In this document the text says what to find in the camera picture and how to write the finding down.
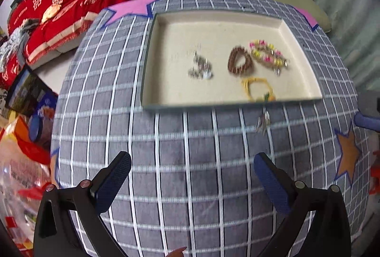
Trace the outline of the clear plastic gift bags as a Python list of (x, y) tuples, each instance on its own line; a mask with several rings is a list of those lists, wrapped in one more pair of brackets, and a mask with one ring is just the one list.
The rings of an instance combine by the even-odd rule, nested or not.
[(46, 165), (28, 157), (1, 161), (1, 223), (19, 247), (33, 247), (37, 214), (48, 183)]

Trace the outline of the round beige plush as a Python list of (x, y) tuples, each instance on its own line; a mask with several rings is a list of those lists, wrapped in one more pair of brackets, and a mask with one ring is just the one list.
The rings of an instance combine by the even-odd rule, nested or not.
[(49, 6), (41, 18), (41, 24), (46, 23), (49, 19), (53, 18), (61, 9), (61, 4), (52, 4)]

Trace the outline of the silver heart pendant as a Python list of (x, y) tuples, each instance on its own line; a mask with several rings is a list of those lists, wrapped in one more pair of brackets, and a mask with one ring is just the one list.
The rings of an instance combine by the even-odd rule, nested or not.
[(193, 62), (196, 64), (200, 72), (206, 72), (211, 70), (211, 63), (209, 62), (209, 60), (199, 55), (197, 52), (194, 52)]

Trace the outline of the grey checked tablecloth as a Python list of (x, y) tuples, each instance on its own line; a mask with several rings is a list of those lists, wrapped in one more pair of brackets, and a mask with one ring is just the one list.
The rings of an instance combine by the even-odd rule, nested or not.
[(58, 183), (76, 186), (124, 150), (133, 169), (104, 220), (129, 256), (164, 256), (179, 247), (187, 256), (256, 256), (283, 218), (254, 172), (254, 156), (265, 152), (308, 186), (337, 184), (356, 236), (368, 202), (368, 137), (352, 124), (354, 84), (324, 31), (272, 0), (157, 0), (151, 9), (279, 17), (310, 60), (323, 99), (268, 106), (271, 124), (263, 133), (256, 130), (261, 106), (144, 112), (138, 97), (152, 20), (112, 21), (104, 9), (59, 94), (52, 134)]

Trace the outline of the pile of grey clothes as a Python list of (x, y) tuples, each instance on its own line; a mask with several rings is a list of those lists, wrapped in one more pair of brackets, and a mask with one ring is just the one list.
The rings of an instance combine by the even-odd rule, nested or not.
[(21, 26), (16, 28), (9, 36), (8, 40), (1, 45), (1, 72), (5, 72), (6, 65), (12, 56), (16, 57), (18, 64), (23, 67), (26, 63), (24, 48), (31, 33), (40, 24), (36, 18), (25, 19)]

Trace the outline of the orange gift box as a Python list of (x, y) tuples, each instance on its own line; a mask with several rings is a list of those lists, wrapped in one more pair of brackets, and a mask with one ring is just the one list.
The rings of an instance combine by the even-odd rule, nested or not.
[(1, 139), (5, 138), (14, 141), (19, 150), (30, 160), (46, 166), (50, 165), (49, 151), (30, 140), (28, 126), (22, 117), (16, 117), (1, 128)]

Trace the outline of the blue lidded jar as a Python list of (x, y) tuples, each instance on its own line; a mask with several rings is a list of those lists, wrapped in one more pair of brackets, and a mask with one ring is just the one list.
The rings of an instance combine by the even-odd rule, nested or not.
[(33, 115), (30, 117), (28, 122), (28, 134), (30, 141), (37, 142), (41, 138), (43, 129), (42, 119), (38, 115)]

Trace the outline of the dark landscape box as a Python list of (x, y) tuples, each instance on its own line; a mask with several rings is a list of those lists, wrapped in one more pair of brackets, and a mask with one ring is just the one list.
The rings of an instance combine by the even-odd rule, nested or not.
[(8, 90), (5, 107), (30, 117), (49, 90), (49, 86), (28, 65), (24, 65)]

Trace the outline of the blue snack box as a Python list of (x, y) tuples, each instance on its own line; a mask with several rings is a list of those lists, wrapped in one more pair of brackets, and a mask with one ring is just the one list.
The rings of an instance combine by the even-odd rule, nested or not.
[(38, 115), (42, 119), (43, 129), (41, 138), (35, 142), (43, 148), (50, 150), (52, 140), (53, 121), (57, 106), (58, 95), (55, 92), (47, 92), (43, 95), (40, 102), (37, 104), (37, 110), (34, 115)]

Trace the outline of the cream jewelry tray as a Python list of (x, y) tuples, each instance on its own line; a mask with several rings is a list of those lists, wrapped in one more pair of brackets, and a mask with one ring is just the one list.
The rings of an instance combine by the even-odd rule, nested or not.
[[(211, 79), (193, 79), (194, 52)], [(262, 14), (199, 10), (153, 18), (140, 103), (146, 110), (319, 100), (321, 87), (288, 22)]]

